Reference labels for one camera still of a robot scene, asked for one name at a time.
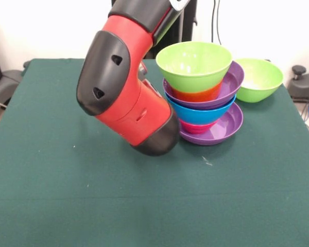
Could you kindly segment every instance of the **green tablecloth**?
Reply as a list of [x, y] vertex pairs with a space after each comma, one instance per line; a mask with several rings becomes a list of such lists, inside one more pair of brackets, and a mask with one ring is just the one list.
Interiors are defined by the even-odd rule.
[[283, 86], [237, 101], [226, 142], [147, 157], [78, 106], [81, 66], [33, 60], [3, 116], [0, 246], [309, 246], [309, 132]]

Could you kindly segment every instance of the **lime green bowl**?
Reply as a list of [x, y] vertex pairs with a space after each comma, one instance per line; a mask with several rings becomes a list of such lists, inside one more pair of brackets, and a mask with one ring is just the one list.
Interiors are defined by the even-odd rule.
[[232, 55], [217, 44], [188, 41], [162, 49], [156, 62], [171, 87], [198, 93], [221, 82], [232, 63]]
[[266, 60], [244, 58], [235, 60], [244, 70], [245, 77], [237, 92], [237, 99], [255, 103], [273, 94], [283, 83], [282, 71]]

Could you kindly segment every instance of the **red robot arm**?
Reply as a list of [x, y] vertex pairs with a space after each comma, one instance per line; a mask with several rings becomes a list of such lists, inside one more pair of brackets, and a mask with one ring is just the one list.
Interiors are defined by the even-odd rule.
[[117, 0], [88, 51], [77, 85], [82, 109], [143, 154], [166, 154], [179, 138], [167, 101], [139, 79], [146, 53], [190, 0]]

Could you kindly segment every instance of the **wall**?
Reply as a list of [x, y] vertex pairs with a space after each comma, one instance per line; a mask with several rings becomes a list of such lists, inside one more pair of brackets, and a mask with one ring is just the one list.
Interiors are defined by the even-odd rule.
[[[198, 0], [194, 40], [211, 40], [212, 6], [213, 1]], [[0, 0], [2, 69], [21, 69], [32, 58], [83, 58], [110, 7], [110, 0], [74, 5], [71, 0]], [[221, 0], [219, 31], [235, 58], [270, 59], [285, 82], [294, 64], [309, 71], [309, 0]]]

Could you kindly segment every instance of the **pink bowl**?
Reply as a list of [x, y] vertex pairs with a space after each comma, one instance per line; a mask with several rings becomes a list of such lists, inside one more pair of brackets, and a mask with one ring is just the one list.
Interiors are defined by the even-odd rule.
[[189, 132], [190, 134], [202, 134], [204, 132], [206, 132], [207, 130], [209, 130], [213, 125], [215, 125], [217, 123], [218, 120], [209, 123], [207, 125], [193, 125], [191, 123], [188, 122], [184, 122], [182, 120], [180, 120], [181, 123], [181, 127], [186, 131]]

